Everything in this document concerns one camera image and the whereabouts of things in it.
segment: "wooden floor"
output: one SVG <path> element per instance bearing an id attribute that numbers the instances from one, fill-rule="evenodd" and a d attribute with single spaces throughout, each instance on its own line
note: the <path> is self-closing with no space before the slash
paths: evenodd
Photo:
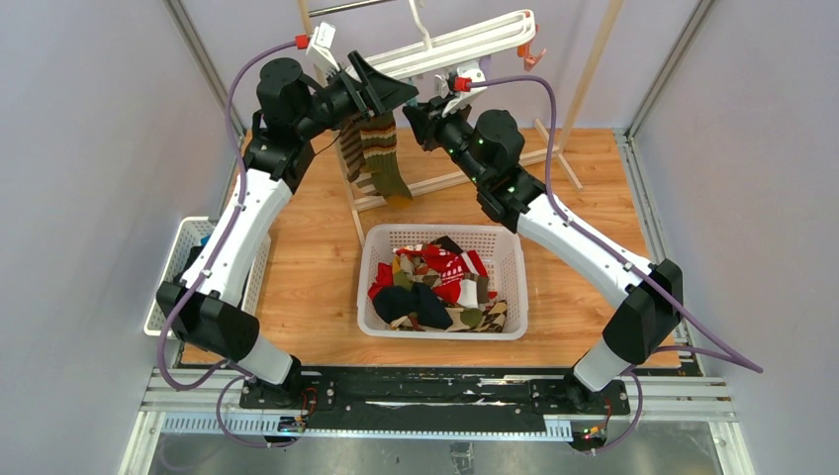
<path id="1" fill-rule="evenodd" d="M 544 148 L 523 130 L 524 151 Z M 330 137 L 314 141 L 315 150 Z M 576 192 L 557 164 L 554 191 L 580 217 L 633 252 L 647 255 L 612 132 L 578 130 L 566 157 L 585 186 Z M 399 166 L 408 183 L 456 171 L 441 151 L 426 153 L 400 130 Z M 528 170 L 544 179 L 544 165 Z M 417 197 L 407 210 L 361 213 L 365 232 L 383 223 L 489 225 L 471 183 Z M 522 239 L 530 299 L 527 333 L 516 341 L 440 341 L 381 338 L 361 332 L 355 298 L 361 246 L 350 218 L 333 148 L 319 155 L 303 185 L 271 227 L 271 253 L 257 317 L 263 334 L 304 364 L 457 366 L 571 366 L 600 338 L 613 309 L 582 276 L 541 246 Z M 214 354 L 184 350 L 185 363 Z M 673 352 L 649 366 L 678 366 Z"/>

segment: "laundry basket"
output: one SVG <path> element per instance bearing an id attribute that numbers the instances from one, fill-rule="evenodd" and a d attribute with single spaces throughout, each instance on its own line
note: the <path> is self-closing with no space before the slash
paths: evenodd
<path id="1" fill-rule="evenodd" d="M 390 263 L 395 247 L 430 242 L 443 236 L 449 236 L 465 250 L 475 249 L 481 256 L 490 277 L 490 290 L 497 291 L 498 299 L 506 300 L 508 304 L 502 332 L 396 332 L 376 314 L 367 291 L 376 280 L 379 263 Z M 379 225 L 367 233 L 361 256 L 357 305 L 358 326 L 371 336 L 483 341 L 517 339 L 527 331 L 527 282 L 521 241 L 507 229 L 496 226 Z"/>
<path id="2" fill-rule="evenodd" d="M 172 243 L 172 248 L 169 250 L 166 268 L 163 269 L 160 282 L 164 280 L 171 281 L 175 274 L 180 272 L 186 265 L 189 258 L 189 249 L 194 245 L 199 245 L 201 238 L 209 236 L 215 228 L 216 223 L 210 221 L 210 218 L 206 216 L 184 218 L 178 228 L 175 242 Z M 271 237 L 265 235 L 262 243 L 259 245 L 256 258 L 253 259 L 253 264 L 250 266 L 250 272 L 245 282 L 245 288 L 240 302 L 241 305 L 239 307 L 251 315 L 256 314 L 256 301 L 259 299 L 259 290 L 262 287 L 262 276 L 265 273 L 265 264 L 268 261 L 268 250 L 270 247 Z M 148 308 L 148 314 L 145 316 L 145 324 L 142 327 L 143 332 L 150 336 L 160 336 L 160 330 L 163 328 L 163 323 L 165 322 L 166 316 L 163 315 L 163 311 L 157 306 L 157 302 L 152 299 Z M 167 336 L 174 338 L 172 330 L 169 331 Z"/>

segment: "white tray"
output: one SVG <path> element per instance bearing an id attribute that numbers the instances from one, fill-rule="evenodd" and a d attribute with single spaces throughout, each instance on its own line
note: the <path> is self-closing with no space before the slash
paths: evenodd
<path id="1" fill-rule="evenodd" d="M 395 332 L 373 308 L 367 296 L 380 262 L 390 263 L 394 247 L 430 242 L 449 236 L 464 250 L 475 249 L 490 277 L 490 290 L 507 301 L 508 311 L 501 333 Z M 367 233 L 358 279 L 358 326 L 371 336 L 392 338 L 510 340 L 527 331 L 527 282 L 524 254 L 518 236 L 496 226 L 463 225 L 379 225 Z"/>

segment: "orange clip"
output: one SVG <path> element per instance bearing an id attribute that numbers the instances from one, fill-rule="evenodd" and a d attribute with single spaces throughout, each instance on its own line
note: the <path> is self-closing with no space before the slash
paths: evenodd
<path id="1" fill-rule="evenodd" d="M 536 25 L 536 32 L 539 33 L 539 26 L 538 25 Z M 535 66 L 536 63 L 538 63 L 539 60 L 542 59 L 542 57 L 545 56 L 545 53 L 547 52 L 547 48 L 544 48 L 542 50 L 542 52 L 537 54 L 536 56 L 534 56 L 533 54 L 530 54 L 530 44 L 531 43 L 533 43 L 533 40 L 530 40 L 526 44 L 521 45 L 520 47 L 518 47 L 518 50 L 517 50 L 518 57 L 523 57 L 524 58 L 524 70 L 525 71 L 529 71 L 530 69 L 532 69 L 533 66 Z"/>

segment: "red connector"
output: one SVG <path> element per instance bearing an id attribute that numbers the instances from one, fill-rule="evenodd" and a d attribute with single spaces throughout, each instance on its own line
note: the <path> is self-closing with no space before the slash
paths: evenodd
<path id="1" fill-rule="evenodd" d="M 471 77 L 455 77 L 454 78 L 454 90 L 457 92 L 469 92 L 472 90 L 472 83 Z"/>
<path id="2" fill-rule="evenodd" d="M 309 37 L 298 35 L 294 37 L 294 43 L 297 44 L 297 49 L 306 49 L 309 47 Z"/>

